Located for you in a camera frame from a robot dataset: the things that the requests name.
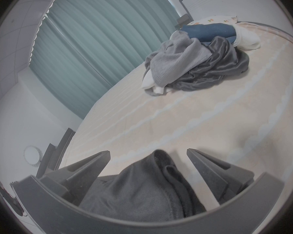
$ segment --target round white mirror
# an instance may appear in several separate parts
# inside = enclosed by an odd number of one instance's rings
[[[28,146],[24,150],[24,158],[31,166],[39,166],[42,154],[41,151],[35,146]]]

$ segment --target green curtain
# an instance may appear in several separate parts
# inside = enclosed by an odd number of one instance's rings
[[[177,18],[168,0],[55,0],[38,31],[30,68],[84,119],[99,98],[169,39]]]

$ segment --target bed sheet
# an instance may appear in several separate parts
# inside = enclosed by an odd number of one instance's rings
[[[209,89],[151,97],[140,88],[141,64],[95,103],[60,167],[109,150],[111,161],[101,176],[118,174],[163,149],[205,207],[213,209],[218,203],[186,155],[194,148],[252,170],[255,179],[264,171],[282,179],[281,206],[293,188],[293,38],[239,24],[261,38],[261,48],[247,51],[246,73]]]

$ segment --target curtain fold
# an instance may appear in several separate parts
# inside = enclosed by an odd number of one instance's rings
[[[30,68],[84,119],[94,103],[175,31],[168,0],[55,0]]]

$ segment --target pillow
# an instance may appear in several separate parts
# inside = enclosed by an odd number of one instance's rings
[[[235,24],[237,23],[237,17],[235,16],[210,16],[200,20],[192,21],[188,25],[195,24],[212,24],[212,23],[226,23],[226,24]]]

